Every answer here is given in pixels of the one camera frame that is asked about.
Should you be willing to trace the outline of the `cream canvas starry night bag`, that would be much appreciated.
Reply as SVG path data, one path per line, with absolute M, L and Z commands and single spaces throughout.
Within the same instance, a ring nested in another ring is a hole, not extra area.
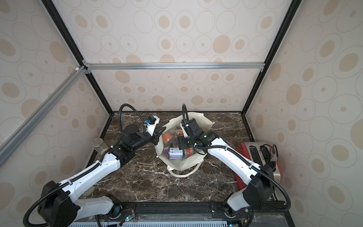
M 210 130 L 214 124 L 207 117 L 205 117 L 203 113 L 188 112 L 188 116 L 190 118 L 194 118 L 203 131 Z M 200 155 L 198 153 L 195 153 L 194 150 L 192 149 L 193 154 L 191 155 L 191 157 L 185 157 L 182 159 L 169 159 L 166 154 L 163 154 L 164 142 L 161 137 L 159 139 L 158 144 L 155 146 L 155 150 L 157 153 L 157 157 L 160 158 L 167 165 L 168 172 L 173 177 L 177 178 L 185 178 L 195 173 L 198 170 L 198 168 L 201 166 L 205 157 L 205 155 Z M 194 167 L 194 169 L 191 172 L 184 175 L 178 175 L 173 172 L 173 170 L 183 171 L 190 169 L 192 167 Z

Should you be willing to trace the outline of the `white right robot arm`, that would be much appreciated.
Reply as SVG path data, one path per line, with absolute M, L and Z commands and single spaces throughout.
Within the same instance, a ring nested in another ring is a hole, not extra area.
M 246 188 L 231 194 L 224 207 L 228 216 L 234 216 L 241 209 L 252 211 L 268 206 L 276 211 L 288 211 L 291 200 L 283 187 L 274 179 L 273 169 L 261 166 L 231 148 L 212 130 L 203 131 L 194 118 L 190 118 L 185 104 L 182 105 L 181 129 L 184 137 L 178 140 L 180 149 L 192 148 L 200 155 L 210 154 L 232 169 L 246 184 Z M 284 207 L 268 203 L 269 198 L 278 189 L 285 198 Z

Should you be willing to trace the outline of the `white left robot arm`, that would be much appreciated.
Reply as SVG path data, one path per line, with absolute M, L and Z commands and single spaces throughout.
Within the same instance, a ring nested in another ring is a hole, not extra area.
M 78 219 L 108 214 L 116 204 L 110 197 L 103 196 L 87 202 L 81 202 L 79 198 L 95 183 L 126 165 L 138 149 L 149 143 L 159 143 L 160 136 L 165 131 L 165 127 L 158 126 L 160 119 L 149 116 L 148 119 L 141 120 L 143 131 L 135 124 L 123 128 L 119 119 L 119 138 L 102 153 L 100 160 L 66 180 L 47 183 L 43 187 L 41 198 L 26 211 L 23 225 L 34 226 L 29 220 L 34 210 L 45 221 L 43 227 L 67 227 Z

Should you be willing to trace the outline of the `purple label seed jar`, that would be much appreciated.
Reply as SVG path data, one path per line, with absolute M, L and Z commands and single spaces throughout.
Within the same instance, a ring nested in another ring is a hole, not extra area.
M 184 151 L 179 149 L 178 147 L 170 147 L 168 152 L 168 157 L 171 160 L 174 159 L 183 159 L 184 158 Z

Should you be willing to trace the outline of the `red lid seed jar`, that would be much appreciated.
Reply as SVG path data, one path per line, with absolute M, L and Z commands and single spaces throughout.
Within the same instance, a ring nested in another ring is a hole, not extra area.
M 175 136 L 170 132 L 166 132 L 162 135 L 162 140 L 165 146 L 170 146 L 174 142 Z

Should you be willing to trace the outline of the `red and steel toaster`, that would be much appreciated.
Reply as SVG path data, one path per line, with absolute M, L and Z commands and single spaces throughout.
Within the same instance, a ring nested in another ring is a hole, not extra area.
M 264 166 L 268 165 L 273 169 L 274 179 L 281 182 L 281 171 L 278 164 L 278 149 L 275 144 L 265 142 L 242 142 L 237 147 L 237 152 L 245 158 Z

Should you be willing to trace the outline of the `silver aluminium crossbar back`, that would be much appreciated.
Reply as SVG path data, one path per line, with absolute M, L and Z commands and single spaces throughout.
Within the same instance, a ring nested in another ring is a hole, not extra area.
M 263 69 L 263 62 L 87 63 L 90 70 Z

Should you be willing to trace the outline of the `silver aluminium bar left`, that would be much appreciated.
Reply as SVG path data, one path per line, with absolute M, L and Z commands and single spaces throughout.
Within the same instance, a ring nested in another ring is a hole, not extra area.
M 29 134 L 36 128 L 45 116 L 56 106 L 59 100 L 68 92 L 79 76 L 85 74 L 86 67 L 79 66 L 62 84 L 30 115 L 29 118 L 1 146 L 1 165 L 11 157 Z

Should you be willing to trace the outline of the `clear plastic jar by wall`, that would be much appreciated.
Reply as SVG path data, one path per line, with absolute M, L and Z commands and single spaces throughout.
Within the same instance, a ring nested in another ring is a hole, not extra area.
M 102 155 L 109 149 L 109 147 L 106 145 L 102 138 L 95 138 L 92 141 L 91 145 L 97 155 Z

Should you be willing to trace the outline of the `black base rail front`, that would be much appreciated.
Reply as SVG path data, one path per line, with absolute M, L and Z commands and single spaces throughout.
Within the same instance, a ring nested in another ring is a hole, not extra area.
M 269 201 L 261 209 L 233 211 L 226 202 L 119 202 L 98 221 L 105 226 L 142 227 L 293 227 L 284 202 Z

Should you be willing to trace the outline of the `black corner frame post left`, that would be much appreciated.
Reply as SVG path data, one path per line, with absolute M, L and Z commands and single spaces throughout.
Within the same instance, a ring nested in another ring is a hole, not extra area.
M 45 7 L 45 10 L 48 12 L 50 18 L 52 19 L 53 23 L 57 27 L 60 35 L 62 36 L 63 40 L 65 41 L 66 45 L 70 49 L 72 55 L 76 59 L 76 62 L 80 66 L 84 66 L 87 70 L 86 77 L 88 81 L 90 82 L 92 88 L 94 89 L 96 95 L 100 99 L 102 105 L 106 109 L 107 113 L 109 115 L 113 114 L 113 110 L 109 104 L 109 102 L 106 100 L 105 95 L 103 94 L 102 90 L 100 89 L 100 86 L 98 85 L 98 82 L 96 81 L 95 77 L 93 76 L 91 70 L 88 69 L 86 66 L 86 60 L 83 57 L 80 49 L 78 48 L 78 45 L 76 44 L 74 38 L 72 37 L 69 29 L 67 28 L 66 24 L 64 23 L 64 20 L 61 18 L 61 15 L 59 14 L 56 5 L 54 1 L 49 0 L 42 0 L 41 3 Z

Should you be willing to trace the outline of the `black corner frame post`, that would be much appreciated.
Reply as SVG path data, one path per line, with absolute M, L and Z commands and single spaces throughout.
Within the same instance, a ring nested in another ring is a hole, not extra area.
M 49 0 L 42 0 L 41 3 L 45 7 L 45 10 L 48 12 L 50 18 L 52 19 L 53 23 L 57 27 L 60 35 L 62 36 L 63 40 L 65 41 L 66 45 L 70 49 L 72 55 L 76 59 L 76 62 L 80 66 L 84 66 L 87 70 L 86 77 L 88 81 L 90 82 L 92 88 L 94 89 L 96 95 L 100 99 L 102 105 L 106 109 L 107 113 L 109 115 L 113 114 L 113 110 L 109 104 L 109 102 L 106 100 L 105 95 L 103 94 L 102 90 L 100 89 L 100 86 L 98 85 L 98 82 L 96 81 L 95 77 L 93 76 L 91 70 L 88 69 L 86 66 L 86 60 L 83 57 L 80 49 L 78 48 L 78 45 L 76 44 L 74 38 L 72 37 L 69 29 L 67 28 L 66 24 L 64 23 L 64 20 L 61 18 L 61 15 L 59 14 L 56 5 L 54 1 Z
M 249 110 L 249 107 L 252 104 L 252 102 L 255 98 L 255 95 L 257 94 L 257 91 L 259 90 L 259 87 L 267 73 L 267 70 L 270 68 L 272 61 L 274 60 L 274 57 L 284 39 L 284 36 L 286 35 L 286 33 L 294 19 L 294 16 L 296 15 L 296 13 L 301 5 L 301 2 L 302 2 L 302 0 L 291 1 L 291 4 L 287 10 L 287 13 L 286 13 L 284 19 L 282 20 L 282 24 L 277 32 L 277 35 L 276 35 L 276 37 L 272 43 L 272 46 L 267 54 L 267 57 L 264 61 L 264 63 L 265 63 L 264 68 L 260 71 L 256 81 L 253 84 L 252 90 L 249 93 L 249 96 L 244 105 L 244 108 L 242 109 L 241 116 L 243 116 L 243 117 L 246 116 L 246 114 Z

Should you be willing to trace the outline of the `black corner frame post right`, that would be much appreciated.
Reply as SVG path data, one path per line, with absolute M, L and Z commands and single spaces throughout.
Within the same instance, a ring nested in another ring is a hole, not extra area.
M 255 98 L 255 95 L 257 94 L 257 91 L 259 90 L 259 87 L 267 73 L 267 70 L 270 68 L 272 61 L 274 60 L 274 57 L 284 39 L 284 36 L 286 35 L 286 33 L 294 19 L 294 16 L 296 15 L 296 13 L 301 5 L 301 2 L 302 2 L 302 0 L 291 1 L 291 4 L 287 10 L 287 13 L 286 13 L 284 19 L 282 20 L 282 24 L 277 32 L 277 35 L 276 35 L 276 37 L 272 43 L 272 46 L 267 54 L 267 57 L 264 61 L 264 63 L 265 63 L 264 68 L 260 71 L 256 81 L 253 84 L 252 90 L 249 93 L 249 96 L 244 105 L 244 108 L 242 109 L 241 116 L 243 116 L 243 117 L 246 116 L 246 114 L 249 110 L 249 107 L 252 104 L 252 102 Z

